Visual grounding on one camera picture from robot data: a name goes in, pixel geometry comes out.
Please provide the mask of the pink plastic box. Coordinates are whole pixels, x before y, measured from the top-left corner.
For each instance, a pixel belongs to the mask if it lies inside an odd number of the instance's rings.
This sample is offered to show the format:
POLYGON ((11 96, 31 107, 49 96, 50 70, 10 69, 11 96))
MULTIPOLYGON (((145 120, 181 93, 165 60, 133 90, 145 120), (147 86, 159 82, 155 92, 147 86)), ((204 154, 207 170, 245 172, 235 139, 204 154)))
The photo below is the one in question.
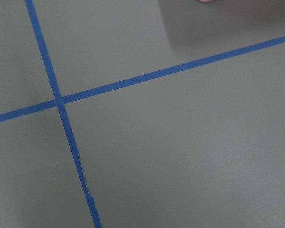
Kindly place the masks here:
POLYGON ((206 2, 211 2, 213 0, 198 0, 198 1, 201 2, 201 3, 206 3, 206 2))

